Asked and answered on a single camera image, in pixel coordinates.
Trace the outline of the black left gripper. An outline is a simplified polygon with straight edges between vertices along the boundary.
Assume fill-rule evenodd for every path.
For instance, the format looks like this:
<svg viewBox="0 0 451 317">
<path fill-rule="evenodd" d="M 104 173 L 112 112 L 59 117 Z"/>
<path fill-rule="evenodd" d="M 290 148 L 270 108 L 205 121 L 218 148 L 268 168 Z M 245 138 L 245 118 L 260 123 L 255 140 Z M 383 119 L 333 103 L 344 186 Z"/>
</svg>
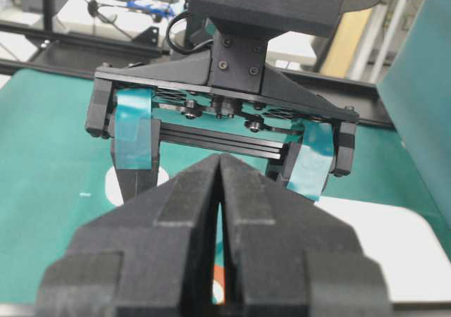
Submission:
<svg viewBox="0 0 451 317">
<path fill-rule="evenodd" d="M 294 120 L 276 182 L 312 201 L 321 196 L 333 156 L 331 173 L 350 174 L 358 114 L 266 65 L 266 48 L 263 40 L 216 33 L 208 49 L 177 60 L 96 69 L 85 129 L 93 137 L 113 135 L 111 157 L 124 202 L 157 186 L 160 121 L 152 118 L 154 90 L 169 100 L 159 108 L 187 118 L 238 116 L 252 132 L 280 131 L 265 124 L 266 117 Z M 117 92 L 120 87 L 154 90 Z"/>
</svg>

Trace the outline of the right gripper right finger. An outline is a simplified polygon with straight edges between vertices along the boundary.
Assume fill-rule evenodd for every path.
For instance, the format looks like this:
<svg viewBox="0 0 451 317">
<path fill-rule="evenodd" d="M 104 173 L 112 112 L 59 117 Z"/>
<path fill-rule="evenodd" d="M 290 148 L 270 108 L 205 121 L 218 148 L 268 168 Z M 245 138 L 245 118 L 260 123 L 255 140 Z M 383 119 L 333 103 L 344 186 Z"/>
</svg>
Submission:
<svg viewBox="0 0 451 317">
<path fill-rule="evenodd" d="M 243 316 L 390 316 L 354 229 L 234 156 L 221 156 L 225 300 Z"/>
</svg>

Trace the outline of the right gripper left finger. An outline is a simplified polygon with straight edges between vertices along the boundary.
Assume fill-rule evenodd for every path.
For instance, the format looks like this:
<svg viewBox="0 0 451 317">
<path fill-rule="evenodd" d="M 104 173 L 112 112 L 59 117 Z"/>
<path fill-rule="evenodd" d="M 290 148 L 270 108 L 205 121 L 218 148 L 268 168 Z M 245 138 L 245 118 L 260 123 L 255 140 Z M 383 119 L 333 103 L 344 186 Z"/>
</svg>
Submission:
<svg viewBox="0 0 451 317">
<path fill-rule="evenodd" d="M 220 157 L 79 227 L 45 271 L 37 316 L 204 316 L 212 304 Z"/>
</svg>

